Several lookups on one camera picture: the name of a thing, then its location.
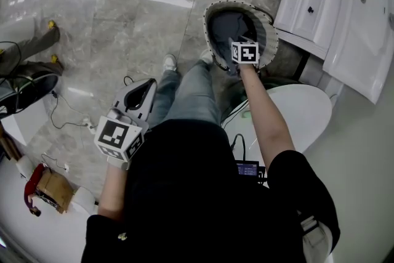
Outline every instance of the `wall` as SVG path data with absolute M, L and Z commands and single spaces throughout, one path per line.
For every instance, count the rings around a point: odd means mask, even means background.
M 345 88 L 305 152 L 336 204 L 336 263 L 382 262 L 394 245 L 394 67 L 377 105 Z
M 34 199 L 40 217 L 30 214 L 23 200 L 26 180 L 7 159 L 0 162 L 0 226 L 40 263 L 77 263 L 85 247 L 87 215 L 59 214 Z

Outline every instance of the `red clothing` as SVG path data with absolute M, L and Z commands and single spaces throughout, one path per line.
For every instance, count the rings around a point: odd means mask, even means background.
M 25 203 L 27 207 L 32 208 L 33 202 L 29 203 L 28 196 L 34 194 L 36 192 L 36 187 L 38 182 L 41 180 L 42 173 L 44 172 L 45 167 L 42 163 L 40 163 L 36 169 L 34 169 L 33 174 L 30 177 L 30 180 L 25 185 Z

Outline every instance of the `brown box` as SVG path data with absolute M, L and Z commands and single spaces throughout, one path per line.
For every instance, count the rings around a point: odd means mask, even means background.
M 73 188 L 61 174 L 46 169 L 38 182 L 37 189 L 57 203 L 56 210 L 62 214 L 73 197 Z

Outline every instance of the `display screen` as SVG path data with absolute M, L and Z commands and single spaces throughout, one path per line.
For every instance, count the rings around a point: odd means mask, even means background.
M 241 176 L 255 176 L 259 175 L 256 164 L 237 163 L 238 174 Z

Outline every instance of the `marble floor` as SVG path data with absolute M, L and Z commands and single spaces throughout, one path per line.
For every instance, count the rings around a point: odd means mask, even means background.
M 173 5 L 153 0 L 0 0 L 0 23 L 33 15 L 36 32 L 54 19 L 61 30 L 60 42 L 37 56 L 49 61 L 57 54 L 65 72 L 56 88 L 67 100 L 59 100 L 54 121 L 78 123 L 89 115 L 96 124 L 111 105 L 115 92 L 124 86 L 126 75 L 133 79 L 161 76 L 164 55 L 178 58 L 179 70 L 187 71 L 206 48 L 202 11 L 215 0 L 182 0 Z M 280 0 L 243 0 L 260 6 L 274 16 Z M 271 75 L 291 76 L 300 55 L 281 43 Z M 223 88 L 225 74 L 212 71 L 215 92 Z M 55 99 L 44 98 L 47 111 Z M 47 162 L 76 185 L 88 188 L 97 198 L 105 178 L 104 156 L 95 148 L 86 128 L 48 121 L 22 150 L 32 159 L 42 153 L 69 165 L 69 173 Z

